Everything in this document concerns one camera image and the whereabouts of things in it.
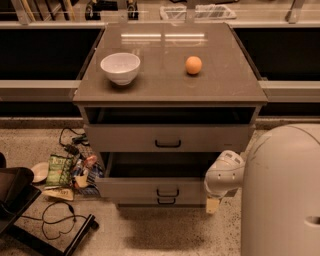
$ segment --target gray cabinet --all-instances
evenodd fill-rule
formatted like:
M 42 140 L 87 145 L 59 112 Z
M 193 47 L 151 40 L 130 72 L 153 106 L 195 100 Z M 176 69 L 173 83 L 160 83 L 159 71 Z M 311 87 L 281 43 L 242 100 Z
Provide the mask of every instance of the gray cabinet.
M 101 60 L 141 59 L 119 88 Z M 202 59 L 197 76 L 188 56 Z M 101 196 L 120 206 L 203 206 L 206 171 L 223 150 L 242 152 L 267 99 L 226 24 L 110 24 L 73 99 L 105 168 Z

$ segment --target black cable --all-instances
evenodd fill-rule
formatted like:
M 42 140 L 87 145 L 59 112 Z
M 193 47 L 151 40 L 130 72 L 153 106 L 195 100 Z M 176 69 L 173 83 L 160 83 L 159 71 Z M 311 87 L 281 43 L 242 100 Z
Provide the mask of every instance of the black cable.
M 77 138 L 72 138 L 72 144 L 64 144 L 62 143 L 61 139 L 62 139 L 62 134 L 65 130 L 69 130 L 71 132 L 73 132 L 74 134 L 78 135 L 79 137 Z M 68 153 L 72 154 L 72 155 L 78 155 L 79 154 L 79 149 L 74 146 L 74 144 L 81 144 L 85 147 L 90 146 L 90 144 L 88 142 L 84 143 L 83 141 L 87 141 L 87 136 L 85 133 L 78 133 L 75 130 L 69 128 L 69 127 L 65 127 L 61 130 L 60 136 L 59 136 L 59 144 L 64 148 L 65 151 L 67 151 Z
M 84 135 L 84 133 L 77 133 L 76 131 L 74 131 L 73 129 L 71 129 L 71 128 L 69 128 L 69 127 L 63 128 L 63 129 L 61 130 L 60 137 L 59 137 L 59 144 L 60 144 L 61 146 L 63 146 L 63 147 L 65 147 L 66 145 L 61 142 L 61 137 L 62 137 L 62 134 L 63 134 L 63 132 L 64 132 L 65 130 L 69 130 L 69 131 L 71 131 L 71 132 L 73 132 L 74 134 L 79 135 L 79 136 L 83 136 L 83 135 Z
M 52 222 L 49 222 L 49 221 L 45 220 L 46 212 L 47 212 L 52 206 L 54 206 L 54 205 L 56 205 L 56 204 L 65 204 L 65 205 L 67 205 L 68 208 L 69 208 L 69 211 L 72 213 L 72 215 L 71 215 L 71 216 L 64 217 L 64 218 L 62 218 L 62 219 L 59 219 L 59 220 L 57 220 L 57 221 L 52 221 Z M 42 233 L 43 233 L 43 235 L 45 236 L 45 238 L 46 238 L 47 240 L 55 240 L 55 239 L 60 238 L 61 235 L 66 235 L 66 234 L 70 233 L 71 230 L 74 228 L 74 225 L 75 225 L 78 217 L 87 219 L 87 218 L 86 218 L 85 216 L 83 216 L 83 215 L 75 214 L 73 207 L 72 207 L 70 204 L 68 204 L 68 203 L 66 203 L 66 202 L 64 202 L 64 201 L 57 201 L 57 202 L 54 202 L 54 203 L 48 205 L 48 206 L 45 208 L 45 210 L 43 211 L 41 218 L 34 218 L 34 217 L 31 217 L 31 216 L 25 216 L 25 215 L 22 215 L 21 217 L 22 217 L 22 218 L 26 218 L 26 219 L 30 219 L 30 220 L 35 220 L 35 221 L 42 221 L 41 230 L 42 230 Z M 70 228 L 68 231 L 66 231 L 66 232 L 59 231 L 59 235 L 58 235 L 57 237 L 48 237 L 48 236 L 47 236 L 47 234 L 46 234 L 46 232 L 45 232 L 45 225 L 58 224 L 58 223 L 61 223 L 61 222 L 63 222 L 63 221 L 66 221 L 66 220 L 68 220 L 68 219 L 73 219 L 72 226 L 71 226 L 71 228 Z

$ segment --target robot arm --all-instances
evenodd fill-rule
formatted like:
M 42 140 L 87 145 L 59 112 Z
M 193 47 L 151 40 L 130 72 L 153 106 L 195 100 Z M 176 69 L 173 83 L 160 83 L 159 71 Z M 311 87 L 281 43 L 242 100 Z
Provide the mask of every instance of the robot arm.
M 228 191 L 241 187 L 244 166 L 240 155 L 230 150 L 223 151 L 205 176 L 204 187 L 208 197 L 218 202 Z

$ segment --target drawer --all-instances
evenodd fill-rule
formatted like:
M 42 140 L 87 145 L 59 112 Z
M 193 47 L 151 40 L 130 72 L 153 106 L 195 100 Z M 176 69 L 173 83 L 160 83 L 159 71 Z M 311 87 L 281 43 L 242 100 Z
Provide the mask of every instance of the drawer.
M 102 197 L 119 205 L 205 205 L 204 176 L 218 154 L 110 153 Z
M 100 178 L 100 195 L 126 205 L 204 205 L 203 178 Z
M 242 152 L 254 125 L 85 125 L 96 152 Z

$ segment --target floor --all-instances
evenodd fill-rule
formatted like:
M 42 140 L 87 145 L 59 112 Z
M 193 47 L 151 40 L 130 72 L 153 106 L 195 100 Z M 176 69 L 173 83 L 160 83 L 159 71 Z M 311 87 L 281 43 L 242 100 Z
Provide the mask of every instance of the floor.
M 7 158 L 7 166 L 31 168 L 47 161 L 50 154 L 65 155 L 58 140 L 63 127 L 77 126 L 81 122 L 1 120 L 0 151 Z M 248 145 L 264 130 L 257 130 Z M 71 140 L 73 133 L 65 131 L 62 142 Z M 41 195 L 25 215 L 40 218 L 44 209 L 54 202 Z M 223 199 L 218 212 L 206 213 L 204 208 L 116 208 L 106 199 L 76 195 L 70 202 L 75 213 L 93 214 L 99 229 L 91 230 L 74 255 L 240 255 L 241 189 L 234 197 Z M 48 220 L 55 221 L 69 216 L 66 205 L 55 205 L 48 210 Z M 41 222 L 20 218 L 17 225 L 63 251 L 71 242 L 83 222 L 79 218 L 68 235 L 48 241 L 41 232 Z M 72 220 L 46 226 L 46 234 L 55 237 L 59 231 L 70 229 Z M 0 238 L 1 255 L 36 255 L 24 245 L 8 236 Z

